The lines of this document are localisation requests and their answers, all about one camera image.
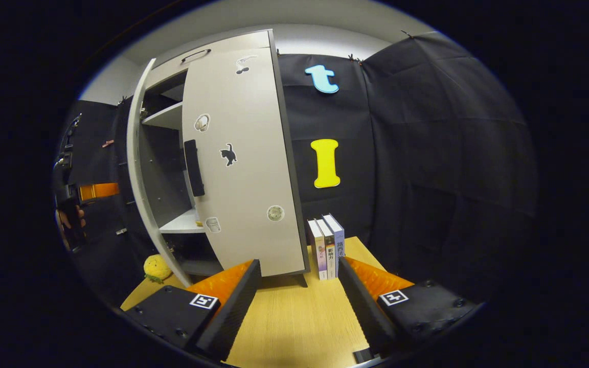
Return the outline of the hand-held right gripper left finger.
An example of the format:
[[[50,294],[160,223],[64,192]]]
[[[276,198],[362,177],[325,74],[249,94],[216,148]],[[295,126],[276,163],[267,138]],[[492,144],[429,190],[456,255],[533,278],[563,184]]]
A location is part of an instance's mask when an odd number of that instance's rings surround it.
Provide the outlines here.
[[[261,278],[260,261],[253,259],[186,289],[164,286],[124,312],[176,349],[225,361]]]

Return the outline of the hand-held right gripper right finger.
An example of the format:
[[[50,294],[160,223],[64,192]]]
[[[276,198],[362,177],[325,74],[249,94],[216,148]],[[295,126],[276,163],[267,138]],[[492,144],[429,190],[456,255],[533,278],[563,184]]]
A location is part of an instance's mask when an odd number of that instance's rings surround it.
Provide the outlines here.
[[[433,280],[414,284],[351,257],[338,270],[370,351],[383,358],[428,349],[479,311]]]

